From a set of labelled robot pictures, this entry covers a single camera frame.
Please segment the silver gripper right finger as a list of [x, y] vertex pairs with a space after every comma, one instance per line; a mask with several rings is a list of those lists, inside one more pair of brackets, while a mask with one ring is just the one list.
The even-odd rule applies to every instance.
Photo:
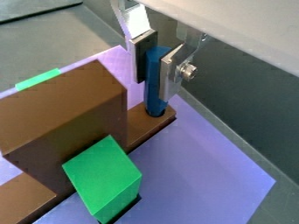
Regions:
[[159, 98], [165, 102], [179, 92], [182, 82], [197, 76], [198, 67], [193, 58], [211, 39], [207, 33], [182, 22], [178, 23], [177, 37], [182, 43], [161, 58]]

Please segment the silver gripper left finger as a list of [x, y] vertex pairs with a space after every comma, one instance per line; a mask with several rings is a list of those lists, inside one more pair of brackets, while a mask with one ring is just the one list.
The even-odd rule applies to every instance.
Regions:
[[158, 45], [158, 31], [151, 28], [146, 6], [135, 0], [110, 0], [131, 56], [135, 82], [146, 80], [146, 51]]

